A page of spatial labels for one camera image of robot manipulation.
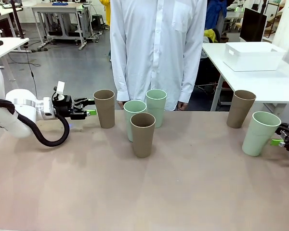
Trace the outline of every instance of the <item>white plastic basket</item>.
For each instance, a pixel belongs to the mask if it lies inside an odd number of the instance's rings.
[[[224,62],[234,71],[275,71],[285,53],[268,42],[228,42]]]

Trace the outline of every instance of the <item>shirt pocket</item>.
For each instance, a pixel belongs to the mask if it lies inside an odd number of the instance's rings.
[[[172,27],[181,32],[186,32],[188,29],[188,19],[192,13],[192,8],[189,5],[175,1],[172,16]]]

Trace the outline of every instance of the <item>hand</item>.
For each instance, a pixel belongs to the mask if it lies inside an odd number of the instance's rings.
[[[178,101],[177,110],[178,111],[185,111],[187,109],[188,103],[183,103]]]
[[[126,103],[126,101],[118,101],[118,104],[120,106],[121,109],[124,108],[124,104]]]

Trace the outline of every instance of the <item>blue jacket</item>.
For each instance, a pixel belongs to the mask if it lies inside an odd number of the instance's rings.
[[[220,11],[223,12],[223,17],[225,18],[227,15],[227,0],[210,0],[207,7],[206,30],[216,27]]]

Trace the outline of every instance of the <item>shirt sleeve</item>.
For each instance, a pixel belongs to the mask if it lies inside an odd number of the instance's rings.
[[[202,40],[204,24],[206,19],[207,1],[199,0],[192,23],[186,34],[185,48],[183,53],[184,73],[179,101],[188,103],[194,90],[197,77],[200,55],[202,50]]]
[[[110,3],[110,0],[100,0],[100,2],[104,5],[107,6]]]
[[[126,35],[124,29],[121,0],[111,0],[110,7],[111,64],[115,85],[118,91],[117,100],[128,101],[130,100],[130,97],[125,81],[125,69],[127,62]]]

